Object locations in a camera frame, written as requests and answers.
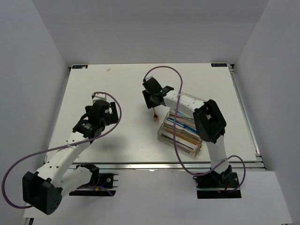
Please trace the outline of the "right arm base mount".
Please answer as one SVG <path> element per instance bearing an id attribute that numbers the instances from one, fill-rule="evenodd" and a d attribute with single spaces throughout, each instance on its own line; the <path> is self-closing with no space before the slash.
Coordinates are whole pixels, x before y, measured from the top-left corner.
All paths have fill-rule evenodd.
<path id="1" fill-rule="evenodd" d="M 230 172 L 225 179 L 215 171 L 205 176 L 194 176 L 198 199 L 240 199 L 240 182 L 236 172 Z"/>

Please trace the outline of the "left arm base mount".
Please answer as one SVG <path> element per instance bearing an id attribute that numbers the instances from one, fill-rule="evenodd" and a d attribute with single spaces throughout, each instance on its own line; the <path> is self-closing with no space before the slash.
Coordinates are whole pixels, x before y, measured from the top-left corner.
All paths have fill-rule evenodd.
<path id="1" fill-rule="evenodd" d="M 100 173 L 94 183 L 80 186 L 69 196 L 93 196 L 93 197 L 113 197 L 119 183 L 118 173 Z"/>

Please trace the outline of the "blue knife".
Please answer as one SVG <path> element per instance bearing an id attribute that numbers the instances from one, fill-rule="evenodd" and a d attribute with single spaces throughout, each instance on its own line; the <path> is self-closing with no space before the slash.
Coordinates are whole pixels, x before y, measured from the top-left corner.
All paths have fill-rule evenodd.
<path id="1" fill-rule="evenodd" d="M 172 119 L 172 118 L 167 118 L 167 120 L 170 121 L 170 122 L 172 122 L 172 123 L 174 123 L 174 119 Z M 193 128 L 191 128 L 191 127 L 185 125 L 185 124 L 182 124 L 182 123 L 176 121 L 176 125 L 178 125 L 178 126 L 184 128 L 184 129 L 186 129 L 186 130 L 188 130 L 188 131 L 190 131 L 190 132 L 192 132 L 192 133 L 194 133 L 194 134 L 197 134 L 197 131 L 196 131 L 195 129 L 193 129 Z"/>

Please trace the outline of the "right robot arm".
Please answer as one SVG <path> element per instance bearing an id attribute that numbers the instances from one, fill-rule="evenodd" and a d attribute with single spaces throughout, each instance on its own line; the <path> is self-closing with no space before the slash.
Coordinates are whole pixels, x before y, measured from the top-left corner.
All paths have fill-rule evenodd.
<path id="1" fill-rule="evenodd" d="M 200 180 L 211 187 L 224 186 L 229 181 L 232 168 L 227 161 L 224 145 L 226 121 L 217 103 L 211 99 L 204 101 L 184 95 L 170 86 L 162 87 L 153 77 L 144 79 L 142 85 L 148 108 L 163 105 L 193 117 L 196 133 L 206 143 L 212 169 L 210 173 L 202 173 Z"/>

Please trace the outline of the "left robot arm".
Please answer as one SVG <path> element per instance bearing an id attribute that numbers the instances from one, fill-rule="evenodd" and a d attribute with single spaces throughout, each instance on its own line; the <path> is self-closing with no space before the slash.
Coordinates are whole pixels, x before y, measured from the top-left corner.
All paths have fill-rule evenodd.
<path id="1" fill-rule="evenodd" d="M 119 122 L 117 106 L 115 102 L 95 100 L 85 111 L 66 140 L 66 147 L 22 178 L 23 200 L 46 215 L 54 213 L 63 197 L 77 188 L 94 187 L 100 182 L 99 168 L 94 164 L 83 163 L 71 173 L 67 170 L 106 126 Z"/>

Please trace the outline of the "gold ornate fork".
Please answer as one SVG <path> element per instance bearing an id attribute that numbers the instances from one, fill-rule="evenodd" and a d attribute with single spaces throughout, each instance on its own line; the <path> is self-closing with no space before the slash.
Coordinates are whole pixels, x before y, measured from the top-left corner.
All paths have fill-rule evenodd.
<path id="1" fill-rule="evenodd" d="M 153 108 L 153 111 L 154 111 L 154 115 L 153 115 L 154 122 L 159 123 L 159 116 L 157 115 L 155 108 Z"/>

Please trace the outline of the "purple gold spoon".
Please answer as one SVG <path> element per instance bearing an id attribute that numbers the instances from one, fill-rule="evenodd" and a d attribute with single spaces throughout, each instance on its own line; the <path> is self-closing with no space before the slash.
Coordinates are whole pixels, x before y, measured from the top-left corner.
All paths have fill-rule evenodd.
<path id="1" fill-rule="evenodd" d="M 194 121 L 193 118 L 188 117 L 188 116 L 186 116 L 185 114 L 183 114 L 183 113 L 181 113 L 181 112 L 178 112 L 178 113 L 177 113 L 177 118 L 184 118 L 184 119 L 189 120 L 189 121 Z"/>

